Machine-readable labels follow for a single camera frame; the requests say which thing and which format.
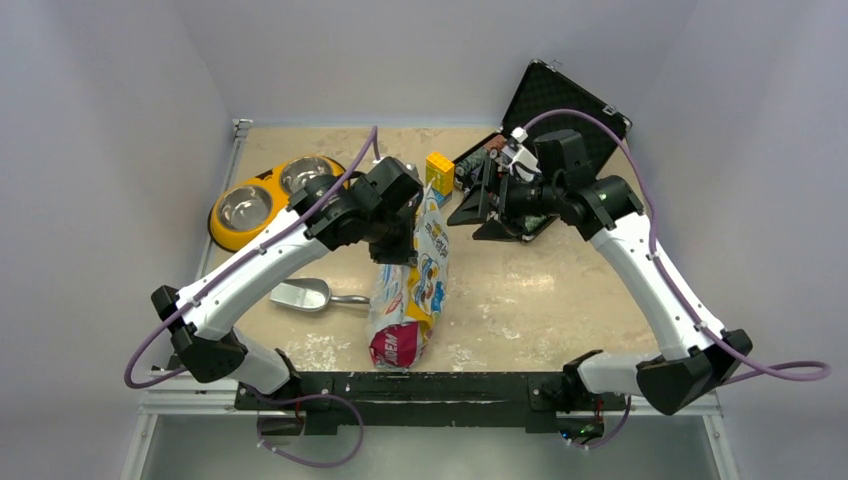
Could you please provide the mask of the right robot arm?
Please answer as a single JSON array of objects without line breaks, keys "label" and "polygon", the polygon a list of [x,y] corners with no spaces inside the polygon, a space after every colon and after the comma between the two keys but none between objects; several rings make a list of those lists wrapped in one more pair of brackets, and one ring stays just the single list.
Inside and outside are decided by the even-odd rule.
[{"label": "right robot arm", "polygon": [[529,216],[558,218],[578,230],[617,273],[648,321],[659,351],[647,355],[590,351],[563,367],[554,399],[567,411],[600,394],[644,398],[673,415],[728,382],[753,344],[742,329],[728,330],[700,302],[674,265],[659,267],[652,222],[630,185],[598,178],[582,135],[563,129],[525,147],[523,132],[483,162],[478,180],[448,217],[474,225],[475,240],[515,238]]}]

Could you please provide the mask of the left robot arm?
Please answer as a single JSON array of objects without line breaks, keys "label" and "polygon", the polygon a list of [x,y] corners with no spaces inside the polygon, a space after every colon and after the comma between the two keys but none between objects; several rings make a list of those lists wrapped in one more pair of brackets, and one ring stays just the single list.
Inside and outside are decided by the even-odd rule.
[{"label": "left robot arm", "polygon": [[411,264],[422,196],[418,174],[393,157],[352,183],[332,175],[307,180],[264,231],[212,273],[152,293],[182,366],[200,383],[229,378],[258,391],[272,408],[292,405],[299,377],[292,362],[236,323],[292,274],[340,247],[366,242],[377,264]]}]

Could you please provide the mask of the colourful pet food bag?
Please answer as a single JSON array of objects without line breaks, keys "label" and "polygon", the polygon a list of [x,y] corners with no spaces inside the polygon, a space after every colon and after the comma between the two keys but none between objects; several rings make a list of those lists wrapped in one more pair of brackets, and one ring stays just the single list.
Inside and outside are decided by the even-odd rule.
[{"label": "colourful pet food bag", "polygon": [[442,199],[432,187],[424,190],[413,230],[416,263],[380,267],[366,328],[370,358],[378,369],[403,371],[415,366],[443,312],[450,240],[440,210]]}]

